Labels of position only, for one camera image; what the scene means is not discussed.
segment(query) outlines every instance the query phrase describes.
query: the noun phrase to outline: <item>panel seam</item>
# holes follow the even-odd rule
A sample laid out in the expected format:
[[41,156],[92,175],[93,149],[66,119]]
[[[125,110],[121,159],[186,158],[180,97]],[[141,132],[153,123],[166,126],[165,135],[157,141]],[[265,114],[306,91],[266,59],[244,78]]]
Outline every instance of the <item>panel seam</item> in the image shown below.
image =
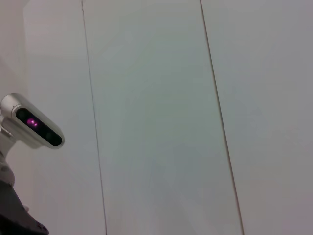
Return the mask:
[[220,98],[219,98],[219,93],[218,93],[218,89],[217,89],[217,83],[216,83],[216,78],[215,78],[215,73],[214,73],[214,68],[213,68],[213,61],[212,61],[212,56],[211,56],[210,44],[209,44],[209,39],[208,39],[208,35],[207,35],[207,30],[206,30],[202,0],[200,0],[200,6],[201,6],[202,20],[203,20],[203,25],[204,25],[205,38],[206,38],[206,43],[207,43],[207,48],[208,48],[208,53],[209,53],[210,65],[211,65],[211,69],[212,69],[215,94],[216,94],[217,103],[218,103],[218,107],[219,107],[219,113],[220,113],[220,117],[221,117],[221,124],[222,124],[222,129],[223,129],[223,138],[224,138],[225,148],[226,148],[226,152],[227,152],[228,165],[229,165],[231,181],[232,181],[232,185],[233,185],[233,189],[234,189],[234,193],[235,193],[237,212],[238,212],[238,217],[239,217],[239,221],[240,221],[240,229],[241,229],[242,235],[245,235],[244,225],[243,225],[243,220],[242,220],[242,216],[241,216],[239,200],[238,200],[238,195],[237,195],[237,189],[236,189],[236,185],[235,185],[234,173],[233,173],[233,169],[231,166],[231,160],[230,160],[228,143],[227,143],[227,138],[226,138],[224,120],[223,120],[223,116],[222,116],[221,103],[220,103]]
[[93,108],[93,117],[94,117],[94,127],[95,127],[95,132],[96,132],[96,141],[97,141],[98,164],[99,164],[100,184],[101,184],[101,192],[102,192],[102,206],[103,206],[103,214],[104,214],[105,234],[108,235],[107,219],[106,219],[106,210],[105,210],[105,206],[104,206],[104,193],[103,193],[102,172],[101,172],[101,165],[100,165],[100,151],[99,151],[99,141],[98,141],[97,123],[96,123],[96,112],[95,112],[94,95],[93,95],[93,89],[92,89],[91,70],[90,70],[90,60],[89,60],[89,50],[88,50],[88,43],[87,43],[87,32],[86,32],[85,13],[84,13],[84,0],[81,0],[81,7],[82,7],[82,12],[83,12],[84,34],[85,34],[87,62],[88,62],[88,69],[89,69],[89,81],[90,81],[91,98],[92,98],[92,108]]

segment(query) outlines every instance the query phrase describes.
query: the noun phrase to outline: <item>white wall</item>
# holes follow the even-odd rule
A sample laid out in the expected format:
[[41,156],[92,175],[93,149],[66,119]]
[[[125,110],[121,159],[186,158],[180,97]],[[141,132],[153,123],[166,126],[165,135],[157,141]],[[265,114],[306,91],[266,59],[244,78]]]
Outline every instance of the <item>white wall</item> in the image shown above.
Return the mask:
[[[19,0],[0,1],[0,101],[9,93],[27,96],[27,59],[23,4]],[[23,203],[33,205],[31,150],[17,142],[7,156],[15,174],[15,191]]]
[[29,98],[59,125],[59,150],[34,151],[30,213],[52,235],[104,235],[97,142],[81,3],[31,0],[24,9]]
[[313,2],[202,0],[246,235],[313,231]]
[[241,234],[200,2],[84,13],[108,234]]

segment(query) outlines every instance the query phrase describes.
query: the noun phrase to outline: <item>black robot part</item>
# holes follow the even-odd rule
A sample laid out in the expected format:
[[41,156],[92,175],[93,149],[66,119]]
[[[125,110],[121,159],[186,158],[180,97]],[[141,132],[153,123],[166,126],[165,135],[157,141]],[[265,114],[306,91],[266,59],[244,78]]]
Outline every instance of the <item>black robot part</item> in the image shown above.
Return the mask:
[[47,228],[25,210],[14,189],[0,181],[0,235],[48,235]]

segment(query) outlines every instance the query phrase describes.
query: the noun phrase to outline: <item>dark lens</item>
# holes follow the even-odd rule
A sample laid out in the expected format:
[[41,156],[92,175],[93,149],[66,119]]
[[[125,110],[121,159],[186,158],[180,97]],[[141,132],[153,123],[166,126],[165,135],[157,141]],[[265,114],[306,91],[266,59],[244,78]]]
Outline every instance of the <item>dark lens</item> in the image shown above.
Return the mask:
[[58,134],[47,127],[47,125],[40,121],[26,108],[18,109],[16,111],[16,117],[39,136],[49,142],[52,146],[59,146],[62,143],[62,138]]

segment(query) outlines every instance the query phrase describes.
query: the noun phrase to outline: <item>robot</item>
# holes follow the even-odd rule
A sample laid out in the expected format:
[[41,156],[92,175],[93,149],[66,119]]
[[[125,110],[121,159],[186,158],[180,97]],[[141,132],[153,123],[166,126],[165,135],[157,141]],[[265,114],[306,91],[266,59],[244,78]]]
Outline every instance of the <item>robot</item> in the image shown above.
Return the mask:
[[8,94],[0,104],[0,235],[48,235],[32,218],[13,189],[14,173],[6,156],[16,141],[31,148],[62,147],[61,129],[20,94]]

